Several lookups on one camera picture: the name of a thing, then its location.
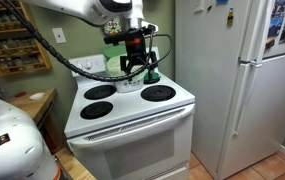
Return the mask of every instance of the refrigerator handle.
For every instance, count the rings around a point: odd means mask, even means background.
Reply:
[[[249,100],[253,94],[253,90],[256,84],[256,80],[258,78],[258,74],[260,71],[260,68],[262,67],[262,60],[263,60],[263,55],[264,55],[264,49],[265,49],[265,43],[266,43],[266,39],[268,37],[268,33],[269,33],[269,26],[270,26],[270,15],[272,13],[272,9],[273,9],[273,0],[268,0],[267,1],[267,5],[266,5],[266,10],[265,10],[265,19],[264,19],[264,26],[263,26],[263,34],[262,34],[262,39],[261,39],[261,43],[259,46],[259,52],[257,55],[256,60],[254,61],[250,61],[249,64],[252,67],[252,71],[251,74],[253,74],[253,77],[251,78],[250,83],[248,84],[248,91],[246,91],[246,96],[244,98],[243,104],[238,107],[237,109],[237,120],[236,120],[236,124],[234,127],[234,132],[233,132],[233,136],[238,136],[239,135],[239,129],[240,129],[240,125],[241,125],[241,120],[243,118],[243,114],[245,112],[245,109],[247,107],[247,104],[249,103]]]
[[[232,102],[233,107],[231,109],[231,114],[234,114],[233,117],[233,125],[232,125],[232,135],[235,137],[237,136],[238,129],[239,129],[239,124],[240,124],[240,119],[241,119],[241,114],[243,113],[243,105],[245,101],[245,94],[247,90],[247,85],[249,84],[250,81],[250,71],[251,71],[251,66],[249,64],[240,64],[239,66],[239,71],[238,71],[238,77],[236,80],[236,87],[235,87],[235,92],[234,92],[234,102]]]
[[[248,88],[248,93],[247,96],[245,98],[244,101],[244,106],[247,105],[249,103],[249,100],[252,96],[253,90],[254,90],[254,86],[255,86],[255,82],[257,80],[258,77],[258,72],[259,69],[262,67],[262,60],[263,60],[263,55],[264,55],[264,49],[265,49],[265,43],[266,43],[266,39],[268,38],[268,33],[269,33],[269,26],[270,26],[270,22],[271,22],[271,18],[269,15],[271,15],[273,10],[273,0],[268,0],[267,1],[267,6],[266,6],[266,10],[265,10],[265,19],[264,19],[264,28],[263,28],[263,35],[262,35],[262,40],[261,40],[261,44],[260,44],[260,48],[259,48],[259,53],[257,56],[257,59],[255,62],[250,62],[250,65],[253,66],[253,77],[252,77],[252,81],[250,83],[250,87]]]
[[[265,10],[264,26],[263,26],[263,31],[262,31],[263,34],[262,34],[260,46],[258,46],[260,48],[259,48],[258,56],[256,58],[256,64],[258,64],[258,65],[261,64],[261,66],[262,66],[262,60],[263,60],[264,51],[265,51],[265,44],[266,44],[266,40],[267,40],[268,34],[269,34],[269,27],[270,27],[270,23],[271,23],[271,14],[272,14],[273,6],[274,6],[274,0],[267,0],[266,10]]]

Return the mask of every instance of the oven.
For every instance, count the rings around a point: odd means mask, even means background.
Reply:
[[[99,180],[187,179],[194,104],[68,140]]]

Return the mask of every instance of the black cable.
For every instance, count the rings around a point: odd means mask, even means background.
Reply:
[[[168,51],[165,53],[165,55],[162,57],[162,58],[160,58],[159,60],[157,60],[157,61],[155,61],[155,62],[153,62],[152,64],[150,64],[150,65],[148,65],[148,68],[149,67],[151,67],[151,66],[153,66],[153,65],[155,65],[155,64],[157,64],[157,63],[159,63],[159,62],[161,62],[163,59],[165,59],[169,54],[170,54],[170,52],[172,51],[172,38],[171,38],[171,36],[170,35],[168,35],[168,34],[156,34],[156,35],[154,35],[154,37],[157,37],[157,36],[160,36],[160,37],[167,37],[168,39],[169,39],[169,49],[168,49]]]
[[[145,64],[139,68],[138,70],[134,71],[133,73],[129,75],[124,75],[124,76],[118,76],[118,77],[104,77],[104,76],[99,76],[95,74],[91,74],[88,72],[85,72],[73,64],[71,64],[67,59],[65,59],[59,52],[56,51],[56,49],[51,46],[46,39],[42,37],[42,35],[33,27],[33,25],[25,19],[25,17],[21,14],[21,12],[11,3],[9,0],[0,0],[0,4],[8,9],[21,23],[26,27],[26,29],[30,32],[31,35],[47,50],[49,53],[55,57],[60,63],[62,63],[64,66],[67,68],[71,69],[72,71],[80,74],[81,76],[93,79],[93,80],[98,80],[98,81],[103,81],[103,82],[117,82],[117,81],[123,81],[123,80],[128,80],[132,79],[134,76],[137,76],[138,74],[144,72],[145,69],[147,69],[148,62],[150,60],[150,54],[147,57],[147,60]],[[152,41],[153,41],[153,34],[154,31],[151,31],[150,34],[150,46],[149,46],[149,51],[151,52],[152,50]]]

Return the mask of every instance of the white refrigerator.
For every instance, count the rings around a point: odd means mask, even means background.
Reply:
[[[196,97],[192,151],[215,179],[285,138],[285,0],[176,1],[176,81]]]

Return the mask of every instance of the wooden cabinet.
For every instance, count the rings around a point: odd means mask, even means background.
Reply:
[[[12,1],[33,25],[27,6]],[[51,62],[46,50],[26,28],[0,5],[0,76],[48,70]]]

